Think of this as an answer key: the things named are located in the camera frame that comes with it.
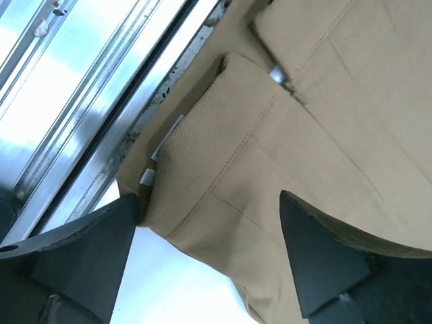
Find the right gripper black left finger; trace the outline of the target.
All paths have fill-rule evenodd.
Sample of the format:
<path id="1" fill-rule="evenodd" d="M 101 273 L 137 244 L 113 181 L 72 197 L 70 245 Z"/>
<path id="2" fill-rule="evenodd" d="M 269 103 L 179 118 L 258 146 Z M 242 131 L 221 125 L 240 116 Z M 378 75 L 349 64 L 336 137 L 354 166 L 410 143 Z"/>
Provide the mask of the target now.
<path id="1" fill-rule="evenodd" d="M 1 247 L 1 322 L 109 323 L 137 216 L 131 194 Z"/>

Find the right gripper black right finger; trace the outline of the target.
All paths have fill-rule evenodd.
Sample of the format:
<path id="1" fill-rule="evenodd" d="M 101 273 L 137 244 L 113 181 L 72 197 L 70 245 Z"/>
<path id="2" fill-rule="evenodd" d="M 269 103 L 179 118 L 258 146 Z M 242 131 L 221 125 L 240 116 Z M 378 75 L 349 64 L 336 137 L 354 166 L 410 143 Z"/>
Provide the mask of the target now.
<path id="1" fill-rule="evenodd" d="M 279 216 L 303 319 L 431 322 L 431 252 L 369 234 L 286 190 Z"/>

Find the tan skirt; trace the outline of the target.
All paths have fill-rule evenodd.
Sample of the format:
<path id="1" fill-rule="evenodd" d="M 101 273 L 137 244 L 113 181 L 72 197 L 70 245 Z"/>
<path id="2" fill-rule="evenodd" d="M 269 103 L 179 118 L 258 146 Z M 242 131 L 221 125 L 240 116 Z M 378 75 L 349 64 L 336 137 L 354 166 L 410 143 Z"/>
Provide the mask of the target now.
<path id="1" fill-rule="evenodd" d="M 300 322 L 282 190 L 430 252 L 431 2 L 233 1 L 117 183 L 260 323 Z"/>

